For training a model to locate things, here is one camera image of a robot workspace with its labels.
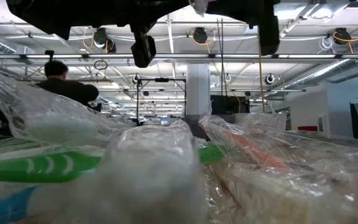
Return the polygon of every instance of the dark shirt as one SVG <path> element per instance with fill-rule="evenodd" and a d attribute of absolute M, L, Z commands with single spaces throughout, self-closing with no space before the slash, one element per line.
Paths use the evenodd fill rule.
<path fill-rule="evenodd" d="M 68 97 L 85 106 L 89 106 L 88 102 L 95 100 L 99 95 L 98 89 L 93 85 L 84 85 L 80 82 L 65 81 L 58 78 L 49 78 L 36 85 L 44 90 Z"/>

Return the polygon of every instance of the clear plastic packaging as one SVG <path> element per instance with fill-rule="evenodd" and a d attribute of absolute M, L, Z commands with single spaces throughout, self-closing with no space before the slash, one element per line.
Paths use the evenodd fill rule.
<path fill-rule="evenodd" d="M 221 162 L 214 169 L 246 212 L 245 223 L 358 223 L 358 174 L 240 162 Z"/>
<path fill-rule="evenodd" d="M 100 178 L 84 189 L 96 205 L 107 200 L 112 209 L 94 209 L 99 206 L 89 200 L 79 203 L 87 206 L 88 217 L 100 217 L 94 223 L 105 217 L 120 224 L 206 223 L 204 182 L 186 123 L 129 129 L 109 145 L 104 158 Z"/>
<path fill-rule="evenodd" d="M 131 128 L 69 98 L 1 74 L 0 110 L 15 137 L 61 146 L 106 147 L 111 138 Z"/>
<path fill-rule="evenodd" d="M 204 187 L 187 124 L 142 126 L 124 131 L 108 150 L 1 153 L 0 223 L 205 224 Z"/>
<path fill-rule="evenodd" d="M 226 157 L 212 169 L 244 211 L 244 223 L 358 223 L 358 147 L 282 131 L 274 120 L 252 114 L 230 124 L 210 111 L 200 118 Z"/>
<path fill-rule="evenodd" d="M 48 146 L 47 143 L 35 142 L 25 139 L 9 138 L 0 140 L 0 154 L 24 149 L 34 149 Z"/>
<path fill-rule="evenodd" d="M 200 126 L 228 159 L 276 168 L 358 173 L 358 148 L 274 128 L 274 114 L 230 124 L 207 111 Z"/>
<path fill-rule="evenodd" d="M 243 224 L 245 212 L 234 199 L 223 181 L 214 173 L 213 166 L 204 166 L 206 200 L 209 223 Z"/>
<path fill-rule="evenodd" d="M 189 0 L 189 4 L 199 15 L 204 15 L 208 9 L 209 0 Z"/>

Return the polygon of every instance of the white column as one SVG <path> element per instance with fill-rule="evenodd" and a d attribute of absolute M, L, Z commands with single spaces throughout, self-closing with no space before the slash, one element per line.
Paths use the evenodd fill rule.
<path fill-rule="evenodd" d="M 187 114 L 202 114 L 211 101 L 209 64 L 188 64 L 186 80 Z"/>

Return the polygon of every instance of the robotic arm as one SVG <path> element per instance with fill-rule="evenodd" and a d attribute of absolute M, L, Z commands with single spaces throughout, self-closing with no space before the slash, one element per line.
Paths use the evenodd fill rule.
<path fill-rule="evenodd" d="M 6 0 L 15 16 L 47 34 L 68 40 L 73 26 L 130 25 L 135 44 L 135 64 L 149 65 L 156 54 L 154 39 L 147 35 L 156 21 L 189 5 L 188 0 Z M 274 54 L 280 44 L 273 6 L 280 0 L 209 0 L 206 13 L 228 16 L 251 27 L 258 26 L 262 55 Z"/>

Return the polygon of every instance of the person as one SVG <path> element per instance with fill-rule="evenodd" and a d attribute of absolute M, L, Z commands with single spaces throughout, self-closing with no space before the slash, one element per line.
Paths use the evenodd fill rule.
<path fill-rule="evenodd" d="M 45 64 L 45 75 L 48 80 L 36 84 L 52 93 L 68 97 L 82 105 L 90 107 L 90 101 L 94 101 L 98 95 L 98 89 L 93 85 L 84 85 L 80 82 L 67 81 L 68 67 L 60 61 L 53 60 Z"/>

